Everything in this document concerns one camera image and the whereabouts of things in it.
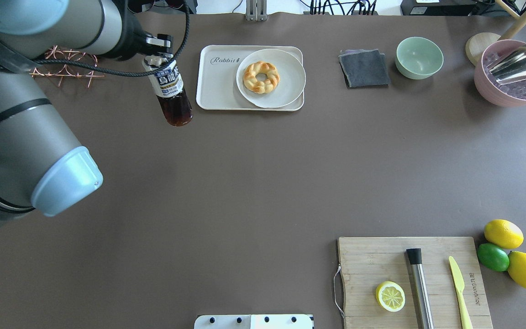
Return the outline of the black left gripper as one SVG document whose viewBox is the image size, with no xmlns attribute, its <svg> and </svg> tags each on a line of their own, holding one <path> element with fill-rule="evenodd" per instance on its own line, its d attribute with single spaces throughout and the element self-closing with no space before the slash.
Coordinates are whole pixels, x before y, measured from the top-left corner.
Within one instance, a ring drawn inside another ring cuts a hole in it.
<svg viewBox="0 0 526 329">
<path fill-rule="evenodd" d="M 153 35 L 140 25 L 135 13 L 148 11 L 154 0 L 113 0 L 121 19 L 121 33 L 118 42 L 109 50 L 108 58 L 125 61 L 136 54 L 142 55 L 173 55 L 170 35 Z"/>
</svg>

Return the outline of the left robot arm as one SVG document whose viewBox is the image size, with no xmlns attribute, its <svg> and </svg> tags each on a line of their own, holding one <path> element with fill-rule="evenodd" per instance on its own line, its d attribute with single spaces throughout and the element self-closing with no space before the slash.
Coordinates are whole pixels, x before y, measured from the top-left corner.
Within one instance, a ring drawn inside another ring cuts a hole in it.
<svg viewBox="0 0 526 329">
<path fill-rule="evenodd" d="M 172 57 L 171 37 L 144 31 L 125 0 L 0 0 L 0 227 L 35 209 L 57 215 L 104 181 L 31 77 L 54 45 Z"/>
</svg>

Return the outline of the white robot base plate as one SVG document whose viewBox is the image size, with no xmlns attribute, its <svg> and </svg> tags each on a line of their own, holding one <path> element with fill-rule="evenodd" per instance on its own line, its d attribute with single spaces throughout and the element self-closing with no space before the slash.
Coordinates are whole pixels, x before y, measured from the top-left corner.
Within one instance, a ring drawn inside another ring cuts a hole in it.
<svg viewBox="0 0 526 329">
<path fill-rule="evenodd" d="M 194 329 L 313 329 L 308 314 L 228 314 L 198 316 Z"/>
</svg>

